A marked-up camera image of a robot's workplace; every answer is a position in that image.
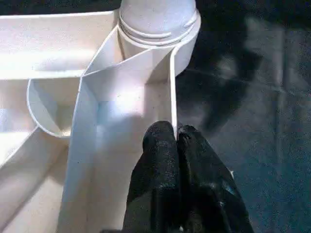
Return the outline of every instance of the white plastic molding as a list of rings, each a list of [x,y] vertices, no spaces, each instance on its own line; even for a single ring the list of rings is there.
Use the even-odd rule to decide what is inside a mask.
[[[0,17],[0,136],[24,132],[0,157],[0,232],[122,228],[145,131],[167,120],[176,134],[175,77],[201,25],[193,0],[154,2]]]

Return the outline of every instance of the dark background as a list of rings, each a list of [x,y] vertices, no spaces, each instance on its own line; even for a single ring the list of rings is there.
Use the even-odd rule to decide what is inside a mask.
[[[0,0],[0,13],[107,11],[120,0]],[[197,0],[202,28],[176,78],[178,121],[234,171],[255,232],[311,232],[311,6]]]

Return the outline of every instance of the finger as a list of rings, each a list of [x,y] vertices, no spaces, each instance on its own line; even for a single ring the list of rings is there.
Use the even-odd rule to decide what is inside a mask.
[[[187,211],[199,212],[204,227],[210,231],[252,232],[229,170],[202,134],[192,126],[180,128],[177,147],[183,202],[190,203]]]
[[[130,183],[125,229],[167,232],[177,228],[180,190],[179,162],[173,128],[159,121],[143,139],[143,154]]]

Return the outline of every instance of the cylindrical pipe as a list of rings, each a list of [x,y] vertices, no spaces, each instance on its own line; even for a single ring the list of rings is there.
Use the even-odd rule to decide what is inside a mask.
[[[122,29],[147,45],[179,42],[197,18],[195,0],[123,0],[120,8]]]

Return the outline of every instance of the round opening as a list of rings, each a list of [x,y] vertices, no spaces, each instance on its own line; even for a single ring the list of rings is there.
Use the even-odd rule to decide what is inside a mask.
[[[31,116],[45,132],[70,137],[80,78],[33,79],[27,88]]]

